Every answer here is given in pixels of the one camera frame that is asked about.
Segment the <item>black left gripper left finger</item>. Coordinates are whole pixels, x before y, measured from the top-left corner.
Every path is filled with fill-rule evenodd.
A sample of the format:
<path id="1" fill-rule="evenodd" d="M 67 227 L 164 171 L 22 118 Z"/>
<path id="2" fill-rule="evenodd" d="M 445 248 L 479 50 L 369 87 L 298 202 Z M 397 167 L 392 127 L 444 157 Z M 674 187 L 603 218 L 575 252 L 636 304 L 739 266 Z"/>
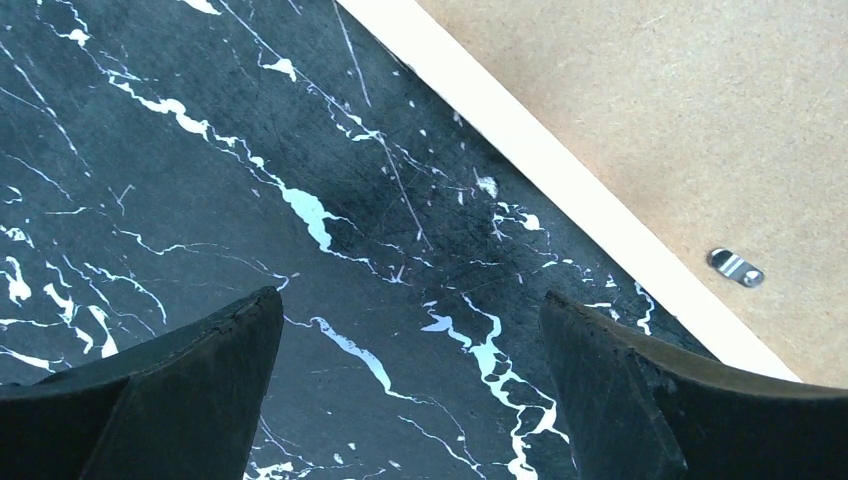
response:
<path id="1" fill-rule="evenodd" d="M 5 479 L 239 479 L 284 326 L 263 287 L 108 358 L 1 390 Z"/>

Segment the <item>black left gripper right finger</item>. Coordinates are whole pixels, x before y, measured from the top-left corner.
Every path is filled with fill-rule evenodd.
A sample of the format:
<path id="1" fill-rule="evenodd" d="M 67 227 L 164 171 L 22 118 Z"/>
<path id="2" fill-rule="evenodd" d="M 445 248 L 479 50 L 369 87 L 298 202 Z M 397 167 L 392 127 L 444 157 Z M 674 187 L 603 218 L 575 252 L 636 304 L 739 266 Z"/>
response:
<path id="1" fill-rule="evenodd" d="M 843 479 L 847 393 L 640 334 L 556 292 L 540 332 L 582 479 Z"/>

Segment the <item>light wooden picture frame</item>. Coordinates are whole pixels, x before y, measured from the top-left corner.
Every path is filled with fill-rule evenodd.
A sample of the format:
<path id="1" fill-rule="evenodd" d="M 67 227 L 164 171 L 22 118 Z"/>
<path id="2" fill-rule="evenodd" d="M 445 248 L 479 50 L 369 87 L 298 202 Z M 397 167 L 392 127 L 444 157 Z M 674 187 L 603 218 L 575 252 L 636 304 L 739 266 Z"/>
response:
<path id="1" fill-rule="evenodd" d="M 798 376 L 415 1 L 344 8 L 470 123 L 718 360 Z"/>

